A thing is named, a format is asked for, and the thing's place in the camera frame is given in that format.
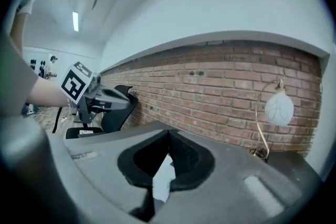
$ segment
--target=brick wall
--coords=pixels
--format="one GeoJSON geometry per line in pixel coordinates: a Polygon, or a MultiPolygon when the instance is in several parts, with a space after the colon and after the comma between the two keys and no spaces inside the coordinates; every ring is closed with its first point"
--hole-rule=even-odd
{"type": "Polygon", "coordinates": [[[265,82],[285,75],[286,93],[295,105],[293,119],[284,127],[267,124],[263,111],[275,92],[273,84],[261,97],[259,120],[271,150],[305,155],[321,106],[318,58],[266,42],[201,45],[152,54],[102,74],[104,85],[132,85],[131,93],[140,100],[124,127],[159,120],[215,140],[255,147],[258,93],[265,82]]]}

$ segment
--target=white globe lamp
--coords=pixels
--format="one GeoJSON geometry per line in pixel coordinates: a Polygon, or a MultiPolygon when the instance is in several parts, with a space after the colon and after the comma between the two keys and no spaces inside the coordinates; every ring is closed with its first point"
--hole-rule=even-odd
{"type": "Polygon", "coordinates": [[[271,83],[277,82],[278,83],[276,87],[277,92],[267,101],[265,106],[265,115],[267,120],[271,124],[280,126],[287,125],[294,115],[294,105],[292,100],[285,93],[285,86],[283,85],[284,79],[285,78],[275,79],[268,82],[259,93],[257,99],[255,115],[258,128],[258,145],[261,137],[266,149],[257,146],[257,148],[252,149],[250,152],[254,156],[257,156],[260,159],[264,160],[265,162],[267,162],[268,160],[269,147],[258,122],[258,104],[260,102],[261,94],[265,90],[265,88],[271,83]]]}
{"type": "Polygon", "coordinates": [[[265,115],[269,123],[274,125],[285,126],[290,122],[294,115],[294,105],[284,88],[278,89],[267,101],[265,115]]]}

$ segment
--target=fluorescent light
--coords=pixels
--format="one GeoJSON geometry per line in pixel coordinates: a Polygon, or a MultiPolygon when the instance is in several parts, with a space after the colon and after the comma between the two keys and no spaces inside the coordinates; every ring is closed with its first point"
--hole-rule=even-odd
{"type": "Polygon", "coordinates": [[[72,21],[73,21],[73,28],[76,32],[78,32],[78,13],[77,12],[73,12],[72,13],[72,21]]]}

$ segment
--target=white paper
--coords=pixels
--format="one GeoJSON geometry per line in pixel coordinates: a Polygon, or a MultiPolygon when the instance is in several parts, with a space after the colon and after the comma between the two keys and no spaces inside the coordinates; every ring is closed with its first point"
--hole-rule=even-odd
{"type": "Polygon", "coordinates": [[[80,62],[71,65],[62,81],[61,89],[75,104],[78,104],[85,90],[90,85],[93,72],[80,62]]]}
{"type": "Polygon", "coordinates": [[[79,130],[79,134],[93,134],[93,131],[79,130]]]}
{"type": "Polygon", "coordinates": [[[175,169],[170,156],[166,156],[158,172],[153,177],[153,198],[166,202],[169,196],[170,181],[174,180],[175,169]]]}

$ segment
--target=black cable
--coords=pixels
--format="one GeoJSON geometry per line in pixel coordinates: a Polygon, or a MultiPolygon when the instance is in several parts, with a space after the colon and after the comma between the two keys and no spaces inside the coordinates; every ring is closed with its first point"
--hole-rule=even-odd
{"type": "Polygon", "coordinates": [[[57,112],[56,120],[55,120],[55,126],[54,126],[54,129],[52,130],[52,133],[53,133],[53,134],[56,132],[56,129],[57,129],[57,123],[58,123],[59,116],[61,115],[61,111],[62,111],[62,108],[59,108],[59,109],[58,109],[58,112],[57,112]]]}

